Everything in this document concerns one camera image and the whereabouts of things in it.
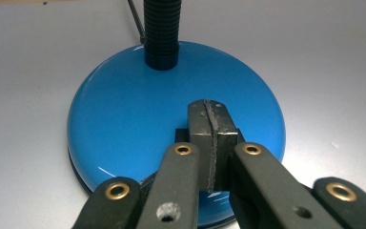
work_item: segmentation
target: white table surface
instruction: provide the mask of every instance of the white table surface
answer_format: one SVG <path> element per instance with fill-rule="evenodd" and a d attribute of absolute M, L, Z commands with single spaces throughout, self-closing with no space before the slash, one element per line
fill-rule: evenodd
<path fill-rule="evenodd" d="M 268 83 L 295 178 L 366 191 L 366 1 L 184 0 L 179 38 Z M 138 42 L 127 0 L 0 5 L 0 228 L 73 225 L 88 196 L 68 159 L 71 100 L 93 68 Z"/>

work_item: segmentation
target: glossy blue surface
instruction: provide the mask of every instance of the glossy blue surface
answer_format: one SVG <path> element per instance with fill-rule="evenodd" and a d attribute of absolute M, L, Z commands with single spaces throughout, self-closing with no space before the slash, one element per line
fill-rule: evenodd
<path fill-rule="evenodd" d="M 71 160 L 91 190 L 113 176 L 139 181 L 155 172 L 174 130 L 187 128 L 187 106 L 202 98 L 224 103 L 247 141 L 282 158 L 282 113 L 249 67 L 216 49 L 180 42 L 177 66 L 160 72 L 146 66 L 143 51 L 132 47 L 103 62 L 71 104 Z M 200 195 L 199 226 L 232 215 L 227 193 Z"/>

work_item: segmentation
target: black cable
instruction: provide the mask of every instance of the black cable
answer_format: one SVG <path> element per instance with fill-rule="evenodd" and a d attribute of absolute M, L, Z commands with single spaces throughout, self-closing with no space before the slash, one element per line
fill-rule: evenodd
<path fill-rule="evenodd" d="M 135 21 L 135 25 L 138 28 L 139 42 L 141 44 L 144 44 L 144 42 L 145 42 L 144 28 L 142 27 L 141 21 L 139 19 L 138 13 L 136 12 L 136 8 L 135 8 L 135 5 L 133 4 L 133 1 L 132 0 L 128 0 L 128 1 L 129 1 L 130 9 L 132 10 L 133 20 Z"/>

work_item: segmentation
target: brass grommet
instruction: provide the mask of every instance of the brass grommet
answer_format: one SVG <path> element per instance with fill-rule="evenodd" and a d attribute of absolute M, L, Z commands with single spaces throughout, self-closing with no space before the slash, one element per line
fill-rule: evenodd
<path fill-rule="evenodd" d="M 246 144 L 243 146 L 243 151 L 248 154 L 248 155 L 260 155 L 261 154 L 261 150 L 260 148 L 258 148 L 257 146 L 253 145 L 253 144 Z"/>
<path fill-rule="evenodd" d="M 192 147 L 188 145 L 179 145 L 174 148 L 174 152 L 178 155 L 188 155 L 192 152 Z"/>
<path fill-rule="evenodd" d="M 356 193 L 341 183 L 328 183 L 326 185 L 326 190 L 335 198 L 343 201 L 353 202 L 357 199 Z"/>
<path fill-rule="evenodd" d="M 118 200 L 124 198 L 130 191 L 130 187 L 121 182 L 112 183 L 106 189 L 106 198 Z"/>

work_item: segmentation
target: clamp jaw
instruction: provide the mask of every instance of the clamp jaw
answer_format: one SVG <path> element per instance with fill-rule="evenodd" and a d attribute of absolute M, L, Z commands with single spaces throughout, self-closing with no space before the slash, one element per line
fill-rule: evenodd
<path fill-rule="evenodd" d="M 366 193 L 353 183 L 303 186 L 268 149 L 245 142 L 222 103 L 197 100 L 188 117 L 155 174 L 104 181 L 73 228 L 196 228 L 199 191 L 229 191 L 241 228 L 366 228 Z"/>

